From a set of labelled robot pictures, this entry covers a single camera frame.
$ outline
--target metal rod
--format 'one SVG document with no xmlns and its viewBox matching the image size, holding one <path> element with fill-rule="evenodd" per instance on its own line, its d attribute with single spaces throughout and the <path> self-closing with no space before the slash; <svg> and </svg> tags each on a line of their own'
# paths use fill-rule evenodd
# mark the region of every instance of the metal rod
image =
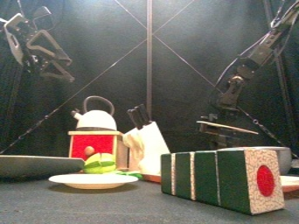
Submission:
<svg viewBox="0 0 299 224">
<path fill-rule="evenodd" d="M 154 1 L 147 0 L 147 82 L 145 82 L 145 108 L 152 119 L 152 63 L 154 62 Z"/>
</svg>

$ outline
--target dark table surface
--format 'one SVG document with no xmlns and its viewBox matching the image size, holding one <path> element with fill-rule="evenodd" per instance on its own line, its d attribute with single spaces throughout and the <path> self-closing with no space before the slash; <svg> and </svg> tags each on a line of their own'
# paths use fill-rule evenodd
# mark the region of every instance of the dark table surface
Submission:
<svg viewBox="0 0 299 224">
<path fill-rule="evenodd" d="M 299 223 L 299 192 L 283 210 L 250 216 L 162 193 L 139 180 L 109 190 L 80 190 L 47 178 L 0 179 L 0 223 Z"/>
</svg>

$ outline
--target knife handle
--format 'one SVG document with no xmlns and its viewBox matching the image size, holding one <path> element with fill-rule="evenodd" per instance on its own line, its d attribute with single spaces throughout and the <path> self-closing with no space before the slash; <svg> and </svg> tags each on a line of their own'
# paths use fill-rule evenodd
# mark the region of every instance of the knife handle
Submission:
<svg viewBox="0 0 299 224">
<path fill-rule="evenodd" d="M 144 127 L 144 125 L 143 125 L 143 121 L 140 119 L 140 115 L 137 114 L 137 111 L 135 109 L 129 109 L 127 111 L 127 113 L 131 118 L 131 121 L 135 124 L 135 127 L 140 130 Z"/>
<path fill-rule="evenodd" d="M 139 106 L 135 107 L 135 109 L 137 110 L 140 116 L 143 117 L 143 124 L 147 125 L 151 123 L 151 119 L 149 119 L 149 115 L 147 113 L 145 110 L 145 105 L 140 104 Z"/>
</svg>

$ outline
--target kettle spout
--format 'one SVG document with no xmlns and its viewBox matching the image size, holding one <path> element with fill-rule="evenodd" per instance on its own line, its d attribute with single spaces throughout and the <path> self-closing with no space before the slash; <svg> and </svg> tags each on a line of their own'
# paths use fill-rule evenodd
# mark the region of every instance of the kettle spout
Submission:
<svg viewBox="0 0 299 224">
<path fill-rule="evenodd" d="M 79 113 L 79 110 L 72 110 L 71 112 L 71 115 L 79 120 L 81 118 L 81 114 Z"/>
</svg>

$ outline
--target black backdrop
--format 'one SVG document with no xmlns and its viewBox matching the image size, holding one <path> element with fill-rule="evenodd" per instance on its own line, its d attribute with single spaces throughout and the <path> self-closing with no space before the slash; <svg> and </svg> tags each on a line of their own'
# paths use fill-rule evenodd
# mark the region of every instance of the black backdrop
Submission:
<svg viewBox="0 0 299 224">
<path fill-rule="evenodd" d="M 279 2 L 154 0 L 148 19 L 145 0 L 23 0 L 27 17 L 39 6 L 48 7 L 56 24 L 49 33 L 72 58 L 68 71 L 76 80 L 68 83 L 21 72 L 1 38 L 1 148 L 59 108 L 5 154 L 68 156 L 68 131 L 77 123 L 71 111 L 81 108 L 89 95 L 113 102 L 117 130 L 123 133 L 133 128 L 127 110 L 143 103 L 149 106 L 171 151 L 207 150 L 210 136 L 198 131 L 196 121 L 219 113 L 210 98 L 222 71 L 266 34 L 267 5 L 274 13 Z M 8 20 L 17 12 L 17 1 L 1 1 L 0 18 Z M 148 23 L 154 30 L 151 65 Z M 240 136 L 244 145 L 280 145 L 252 123 L 256 119 L 295 153 L 296 52 L 292 36 L 283 57 L 284 73 L 278 72 L 276 63 L 263 67 L 242 92 L 239 106 L 250 117 L 239 113 L 234 121 L 219 119 L 220 123 L 259 132 L 258 136 Z"/>
</svg>

